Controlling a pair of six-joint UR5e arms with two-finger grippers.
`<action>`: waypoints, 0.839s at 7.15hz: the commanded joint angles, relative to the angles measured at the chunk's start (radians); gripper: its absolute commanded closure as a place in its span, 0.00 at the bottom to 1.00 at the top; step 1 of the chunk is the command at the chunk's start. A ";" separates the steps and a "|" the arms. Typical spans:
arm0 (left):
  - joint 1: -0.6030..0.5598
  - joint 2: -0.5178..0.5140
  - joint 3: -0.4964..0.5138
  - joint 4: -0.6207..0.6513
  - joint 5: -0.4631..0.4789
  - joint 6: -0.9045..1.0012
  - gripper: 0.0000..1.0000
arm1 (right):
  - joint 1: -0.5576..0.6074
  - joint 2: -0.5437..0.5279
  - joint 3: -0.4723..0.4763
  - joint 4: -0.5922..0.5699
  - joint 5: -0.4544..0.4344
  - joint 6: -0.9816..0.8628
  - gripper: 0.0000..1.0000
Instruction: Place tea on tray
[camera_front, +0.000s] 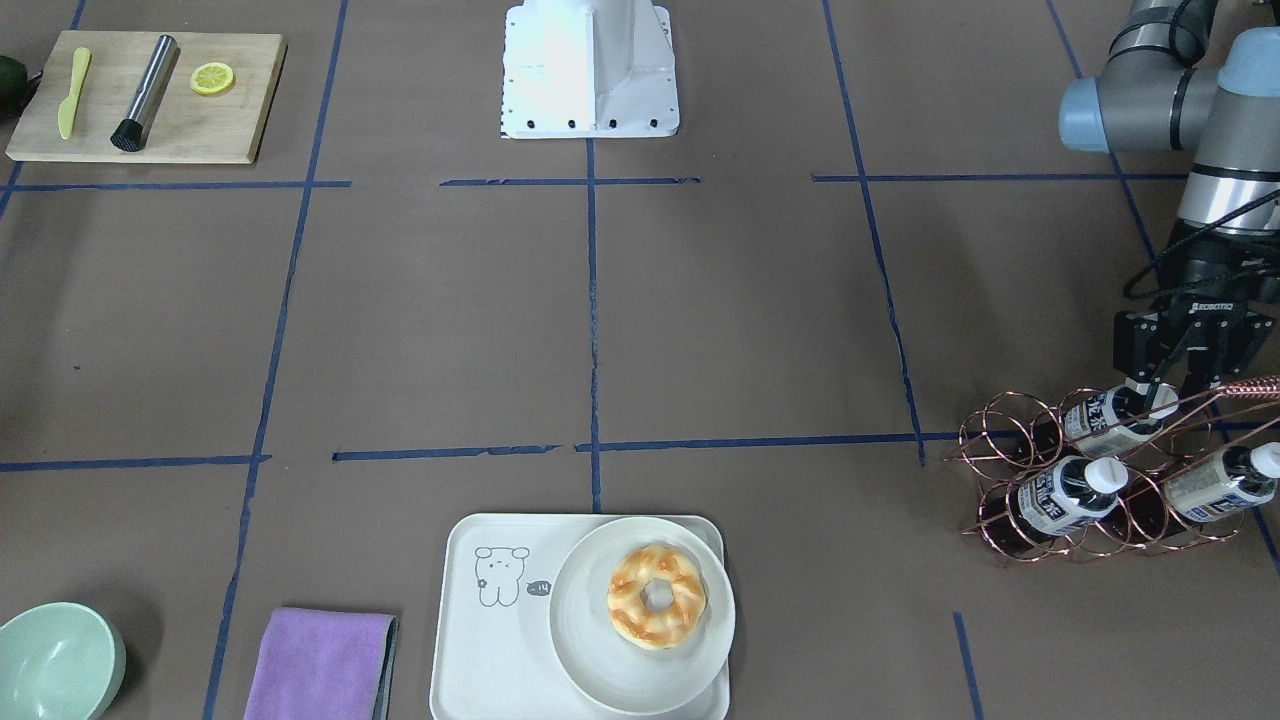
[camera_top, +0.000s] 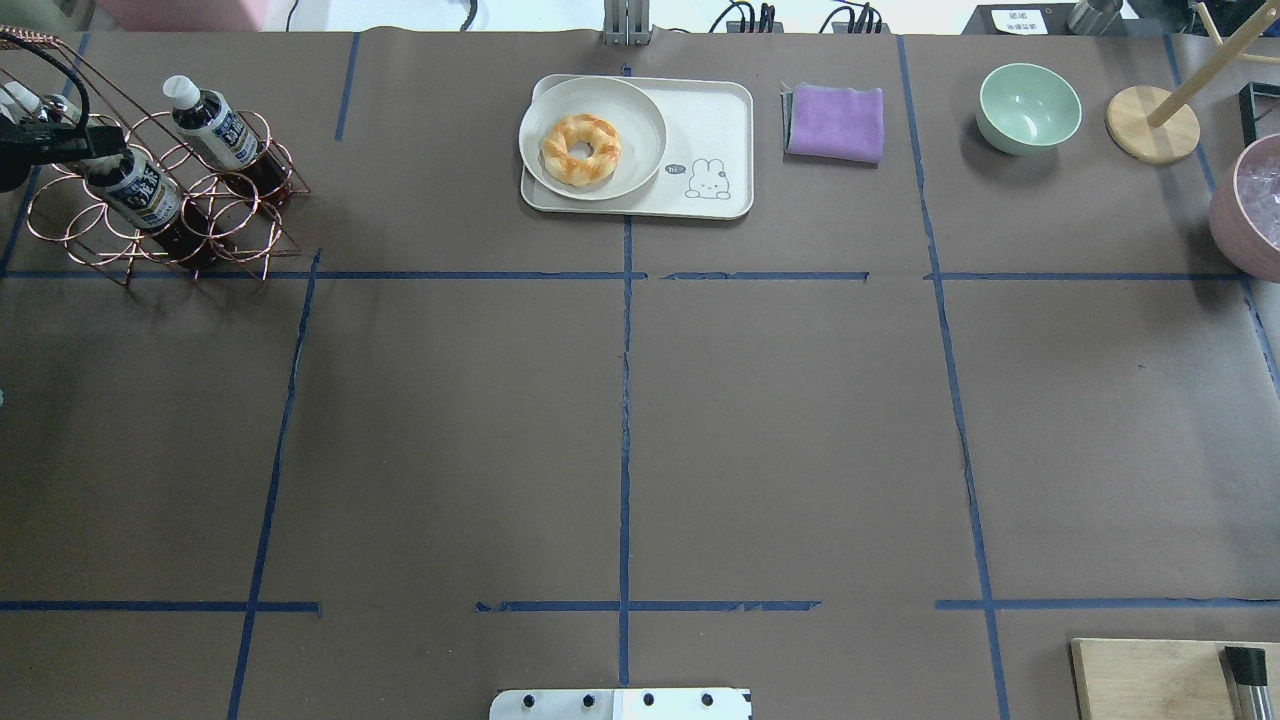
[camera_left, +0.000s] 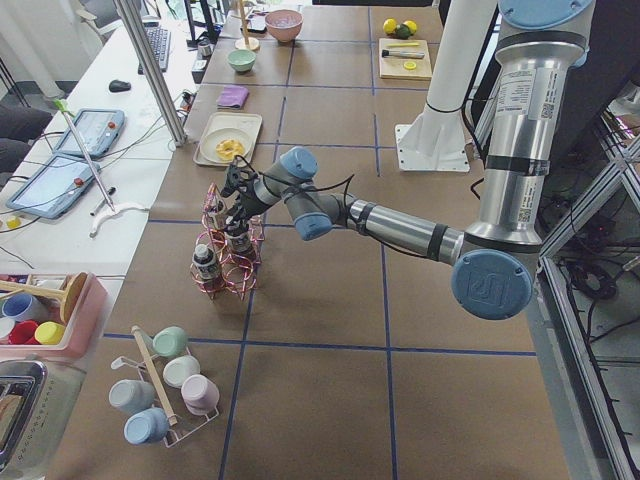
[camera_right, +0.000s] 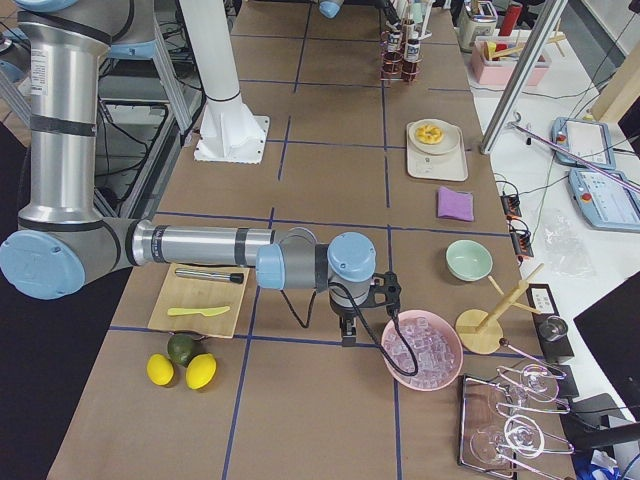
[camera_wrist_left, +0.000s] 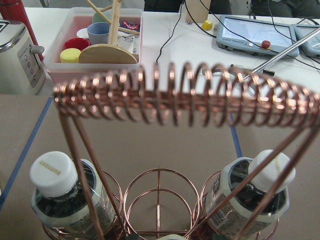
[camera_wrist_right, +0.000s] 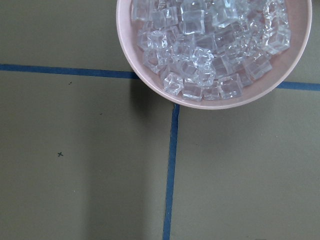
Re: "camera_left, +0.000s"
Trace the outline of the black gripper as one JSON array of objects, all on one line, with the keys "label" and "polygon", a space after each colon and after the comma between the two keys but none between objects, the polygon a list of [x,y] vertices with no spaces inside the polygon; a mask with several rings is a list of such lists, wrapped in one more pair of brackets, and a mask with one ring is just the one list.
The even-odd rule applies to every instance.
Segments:
[{"label": "black gripper", "polygon": [[226,180],[221,191],[224,198],[237,194],[228,216],[233,221],[248,221],[265,212],[265,203],[258,198],[257,187],[262,175],[251,167],[240,167],[232,163],[227,167]]}]

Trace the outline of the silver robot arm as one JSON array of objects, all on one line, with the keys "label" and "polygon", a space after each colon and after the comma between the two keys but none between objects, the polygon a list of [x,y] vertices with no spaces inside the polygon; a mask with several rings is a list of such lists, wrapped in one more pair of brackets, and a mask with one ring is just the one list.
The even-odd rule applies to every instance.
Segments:
[{"label": "silver robot arm", "polygon": [[396,133],[405,170],[451,170],[464,160],[459,113],[495,15],[502,18],[493,130],[478,218],[462,231],[314,185],[317,162],[295,147],[264,173],[230,167],[222,193],[246,220],[283,203],[304,240],[341,225],[411,255],[452,267],[451,289],[469,313],[503,320],[533,293],[541,247],[535,218],[568,71],[589,51],[591,1],[455,1],[444,25],[425,107]]}]

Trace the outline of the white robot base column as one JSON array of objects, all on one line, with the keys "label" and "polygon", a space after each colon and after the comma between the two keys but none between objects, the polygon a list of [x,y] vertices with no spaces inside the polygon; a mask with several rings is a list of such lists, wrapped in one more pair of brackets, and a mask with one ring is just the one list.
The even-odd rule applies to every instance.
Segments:
[{"label": "white robot base column", "polygon": [[396,126],[401,170],[469,171],[461,111],[496,7],[496,0],[450,3],[425,107],[411,124]]}]

